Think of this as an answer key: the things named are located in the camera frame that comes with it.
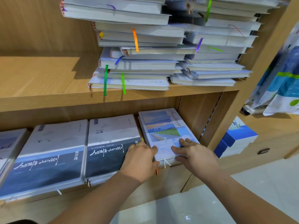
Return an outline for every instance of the tiled floor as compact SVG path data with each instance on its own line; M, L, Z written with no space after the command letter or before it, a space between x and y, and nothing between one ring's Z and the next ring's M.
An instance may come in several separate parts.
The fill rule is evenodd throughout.
M242 185L299 222L299 155L233 175ZM235 223L214 194L199 186L116 214L111 224Z

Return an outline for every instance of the left hand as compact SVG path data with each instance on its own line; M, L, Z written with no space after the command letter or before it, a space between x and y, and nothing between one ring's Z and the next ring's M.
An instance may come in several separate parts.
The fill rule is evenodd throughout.
M131 145L119 172L138 180L140 184L144 183L160 164L159 161L152 161L157 152L156 146L150 148L144 142Z

